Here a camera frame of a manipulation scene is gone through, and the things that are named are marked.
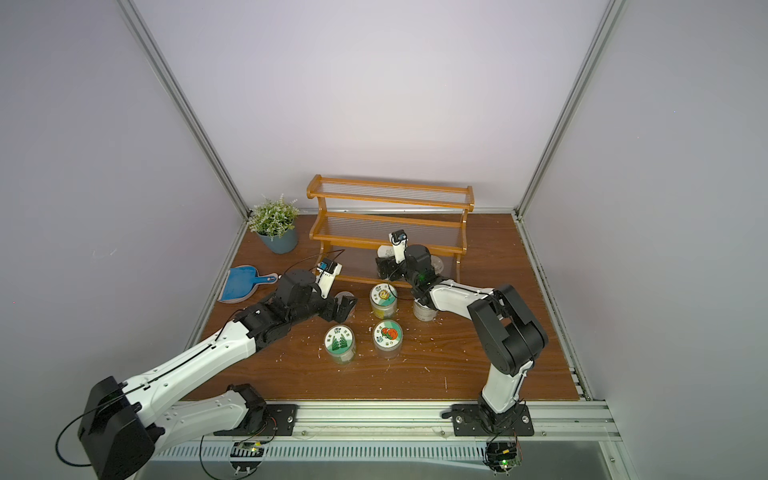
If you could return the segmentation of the white label jar bottom shelf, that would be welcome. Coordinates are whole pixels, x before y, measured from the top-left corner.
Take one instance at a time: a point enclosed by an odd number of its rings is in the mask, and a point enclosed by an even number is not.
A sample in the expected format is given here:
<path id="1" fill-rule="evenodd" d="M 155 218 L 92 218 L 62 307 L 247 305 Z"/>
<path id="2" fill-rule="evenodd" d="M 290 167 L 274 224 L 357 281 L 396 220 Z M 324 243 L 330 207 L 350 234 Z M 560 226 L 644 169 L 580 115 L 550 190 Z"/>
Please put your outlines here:
<path id="1" fill-rule="evenodd" d="M 390 269 L 393 266 L 390 264 L 390 258 L 393 256 L 394 256 L 394 247 L 392 245 L 381 245 L 378 247 L 377 257 L 385 257 L 388 259 L 388 269 Z"/>

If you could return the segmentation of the green tree lid seed jar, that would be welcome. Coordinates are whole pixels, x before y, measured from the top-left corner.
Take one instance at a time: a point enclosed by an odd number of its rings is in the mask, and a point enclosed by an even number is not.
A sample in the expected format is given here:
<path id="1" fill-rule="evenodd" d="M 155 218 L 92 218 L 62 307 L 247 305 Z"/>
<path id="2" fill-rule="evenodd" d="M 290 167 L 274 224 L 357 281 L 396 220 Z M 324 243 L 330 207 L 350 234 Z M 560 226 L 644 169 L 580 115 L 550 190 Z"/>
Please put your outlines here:
<path id="1" fill-rule="evenodd" d="M 325 334 L 324 347 L 334 362 L 341 365 L 348 364 L 356 356 L 354 332 L 345 325 L 334 326 Z"/>

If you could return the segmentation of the small yellow clear-lid cup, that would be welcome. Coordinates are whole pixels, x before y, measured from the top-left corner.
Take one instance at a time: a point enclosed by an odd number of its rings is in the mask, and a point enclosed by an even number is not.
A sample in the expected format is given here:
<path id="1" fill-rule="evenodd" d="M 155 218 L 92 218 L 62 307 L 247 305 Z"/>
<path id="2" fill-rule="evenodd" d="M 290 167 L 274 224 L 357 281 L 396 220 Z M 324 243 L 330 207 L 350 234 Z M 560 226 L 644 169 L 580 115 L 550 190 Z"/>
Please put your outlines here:
<path id="1" fill-rule="evenodd" d="M 431 266 L 437 275 L 441 275 L 444 271 L 443 260 L 438 256 L 431 256 Z"/>

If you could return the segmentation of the sunflower lid seed jar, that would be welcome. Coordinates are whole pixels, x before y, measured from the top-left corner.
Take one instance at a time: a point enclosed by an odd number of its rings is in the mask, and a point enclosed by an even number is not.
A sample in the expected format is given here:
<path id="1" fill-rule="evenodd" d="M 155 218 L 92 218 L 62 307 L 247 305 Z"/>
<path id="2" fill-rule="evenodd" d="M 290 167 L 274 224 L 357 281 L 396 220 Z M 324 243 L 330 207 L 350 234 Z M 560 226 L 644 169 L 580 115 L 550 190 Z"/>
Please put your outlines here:
<path id="1" fill-rule="evenodd" d="M 398 298 L 396 289 L 388 283 L 379 283 L 372 287 L 369 300 L 373 315 L 382 320 L 393 319 L 397 312 Z"/>

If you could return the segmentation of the white lid seed jar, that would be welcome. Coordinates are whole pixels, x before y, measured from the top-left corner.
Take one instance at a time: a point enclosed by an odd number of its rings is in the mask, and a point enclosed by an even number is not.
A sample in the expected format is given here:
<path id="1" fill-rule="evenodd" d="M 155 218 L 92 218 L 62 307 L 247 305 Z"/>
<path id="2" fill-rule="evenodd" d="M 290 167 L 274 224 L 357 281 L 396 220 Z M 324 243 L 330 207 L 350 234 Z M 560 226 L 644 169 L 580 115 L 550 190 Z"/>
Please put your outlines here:
<path id="1" fill-rule="evenodd" d="M 423 305 L 418 300 L 415 300 L 413 302 L 413 314 L 422 322 L 431 322 L 436 319 L 437 311 Z"/>

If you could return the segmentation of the tomato lid seed jar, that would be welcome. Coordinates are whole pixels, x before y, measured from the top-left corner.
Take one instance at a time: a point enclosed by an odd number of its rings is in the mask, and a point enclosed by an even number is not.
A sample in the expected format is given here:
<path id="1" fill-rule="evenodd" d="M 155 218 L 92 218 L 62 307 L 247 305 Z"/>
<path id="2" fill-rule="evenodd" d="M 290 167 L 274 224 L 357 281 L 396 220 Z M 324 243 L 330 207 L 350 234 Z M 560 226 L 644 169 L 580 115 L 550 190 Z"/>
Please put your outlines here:
<path id="1" fill-rule="evenodd" d="M 385 359 L 392 359 L 399 355 L 403 339 L 402 327 L 394 320 L 381 321 L 373 330 L 375 351 Z"/>

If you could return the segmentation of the small clear cup dark contents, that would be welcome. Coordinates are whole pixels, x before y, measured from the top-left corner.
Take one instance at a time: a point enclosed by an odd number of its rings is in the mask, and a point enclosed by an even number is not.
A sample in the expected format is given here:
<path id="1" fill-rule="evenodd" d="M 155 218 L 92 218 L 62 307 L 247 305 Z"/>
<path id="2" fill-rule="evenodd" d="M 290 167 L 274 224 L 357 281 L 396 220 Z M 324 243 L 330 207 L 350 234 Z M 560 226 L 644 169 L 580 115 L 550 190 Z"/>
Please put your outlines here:
<path id="1" fill-rule="evenodd" d="M 339 303 L 352 303 L 355 304 L 357 302 L 357 298 L 355 295 L 349 291 L 342 291 L 335 295 L 335 298 L 338 300 Z"/>

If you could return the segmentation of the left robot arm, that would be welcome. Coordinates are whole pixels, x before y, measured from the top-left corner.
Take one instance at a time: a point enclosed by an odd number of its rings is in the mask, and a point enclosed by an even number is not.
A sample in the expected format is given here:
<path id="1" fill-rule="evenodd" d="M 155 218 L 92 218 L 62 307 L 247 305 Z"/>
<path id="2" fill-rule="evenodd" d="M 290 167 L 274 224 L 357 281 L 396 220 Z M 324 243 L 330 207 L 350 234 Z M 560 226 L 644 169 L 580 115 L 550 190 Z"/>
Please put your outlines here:
<path id="1" fill-rule="evenodd" d="M 171 360 L 123 382 L 108 377 L 90 391 L 77 436 L 100 479 L 128 479 L 155 454 L 211 434 L 254 435 L 269 426 L 266 403 L 248 384 L 191 403 L 184 397 L 229 366 L 264 350 L 316 316 L 342 323 L 355 297 L 330 290 L 341 265 L 294 270 L 274 292 L 237 312 L 217 333 Z"/>

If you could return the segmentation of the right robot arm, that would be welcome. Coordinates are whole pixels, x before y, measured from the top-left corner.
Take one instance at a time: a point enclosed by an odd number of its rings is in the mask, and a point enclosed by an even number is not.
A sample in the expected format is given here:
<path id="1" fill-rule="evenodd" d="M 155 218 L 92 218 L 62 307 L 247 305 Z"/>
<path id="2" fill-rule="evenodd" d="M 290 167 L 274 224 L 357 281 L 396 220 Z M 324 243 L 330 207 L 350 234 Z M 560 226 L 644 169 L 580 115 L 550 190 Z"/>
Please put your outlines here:
<path id="1" fill-rule="evenodd" d="M 406 281 L 422 307 L 471 321 L 491 364 L 478 400 L 480 411 L 489 421 L 511 414 L 528 372 L 549 343 L 519 292 L 509 284 L 479 288 L 439 275 L 424 245 L 381 246 L 376 268 L 382 279 Z"/>

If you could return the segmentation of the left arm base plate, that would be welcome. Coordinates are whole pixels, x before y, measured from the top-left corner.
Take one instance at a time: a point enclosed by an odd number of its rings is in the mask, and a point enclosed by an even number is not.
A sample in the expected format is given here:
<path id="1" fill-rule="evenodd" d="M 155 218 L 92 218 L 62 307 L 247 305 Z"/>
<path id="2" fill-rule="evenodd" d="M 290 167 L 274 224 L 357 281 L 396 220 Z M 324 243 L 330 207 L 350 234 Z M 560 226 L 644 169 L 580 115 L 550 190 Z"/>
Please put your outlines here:
<path id="1" fill-rule="evenodd" d="M 293 434 L 297 412 L 296 404 L 267 404 L 248 411 L 242 422 L 230 430 L 219 430 L 214 436 L 267 436 L 281 437 Z"/>

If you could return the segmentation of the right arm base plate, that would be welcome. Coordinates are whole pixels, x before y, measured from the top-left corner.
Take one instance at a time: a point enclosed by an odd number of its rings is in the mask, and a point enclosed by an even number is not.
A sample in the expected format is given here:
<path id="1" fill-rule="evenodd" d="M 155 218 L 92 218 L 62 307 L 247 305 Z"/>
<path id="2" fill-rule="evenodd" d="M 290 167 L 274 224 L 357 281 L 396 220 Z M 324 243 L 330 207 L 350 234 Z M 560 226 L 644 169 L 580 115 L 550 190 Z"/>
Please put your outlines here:
<path id="1" fill-rule="evenodd" d="M 450 420 L 454 435 L 468 436 L 522 436 L 535 434 L 532 416 L 526 403 L 516 403 L 503 413 L 495 413 L 479 403 L 454 404 L 441 413 Z"/>

